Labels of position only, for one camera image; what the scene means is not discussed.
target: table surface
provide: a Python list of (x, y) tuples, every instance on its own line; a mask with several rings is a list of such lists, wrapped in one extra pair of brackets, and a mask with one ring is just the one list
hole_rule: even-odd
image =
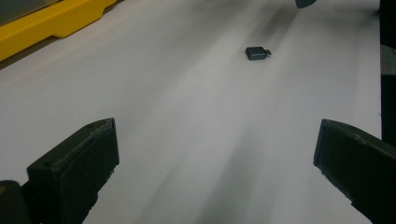
[[(370, 223), (313, 165), (322, 119), (379, 137), (378, 2), (128, 0), (0, 71), (0, 179), (115, 118), (90, 223)], [(273, 56), (251, 62), (246, 47)]]

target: yellow tray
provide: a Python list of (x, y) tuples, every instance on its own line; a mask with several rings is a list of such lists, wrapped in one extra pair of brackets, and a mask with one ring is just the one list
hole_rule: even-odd
[(0, 26), (0, 62), (50, 37), (66, 37), (99, 20), (116, 0), (63, 0)]

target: small black object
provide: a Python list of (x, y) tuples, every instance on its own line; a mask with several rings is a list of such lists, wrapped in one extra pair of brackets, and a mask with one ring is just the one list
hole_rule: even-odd
[(396, 223), (396, 148), (345, 123), (321, 122), (314, 164), (374, 224)]
[(246, 50), (246, 54), (251, 61), (263, 60), (272, 55), (269, 49), (264, 49), (263, 47), (249, 47)]
[[(98, 120), (33, 162), (27, 168), (29, 181), (22, 187), (16, 182), (0, 182), (0, 208), (13, 205), (6, 197), (10, 194), (4, 193), (4, 186), (12, 184), (13, 191), (9, 192), (19, 208), (14, 211), (30, 219), (25, 223), (80, 224), (119, 162), (115, 121)], [(3, 216), (0, 210), (0, 223), (19, 222), (13, 222), (12, 214)]]

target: yellow edge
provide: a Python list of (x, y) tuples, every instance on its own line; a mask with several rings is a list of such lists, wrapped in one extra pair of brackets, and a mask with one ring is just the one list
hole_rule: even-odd
[(66, 37), (99, 20), (116, 0), (63, 0), (0, 26), (0, 62), (50, 37)]

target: white surface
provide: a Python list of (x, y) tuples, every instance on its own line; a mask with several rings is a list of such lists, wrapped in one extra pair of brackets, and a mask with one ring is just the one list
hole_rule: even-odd
[(85, 224), (370, 223), (312, 162), (322, 119), (380, 136), (377, 9), (124, 1), (0, 71), (0, 179), (114, 117), (120, 166)]

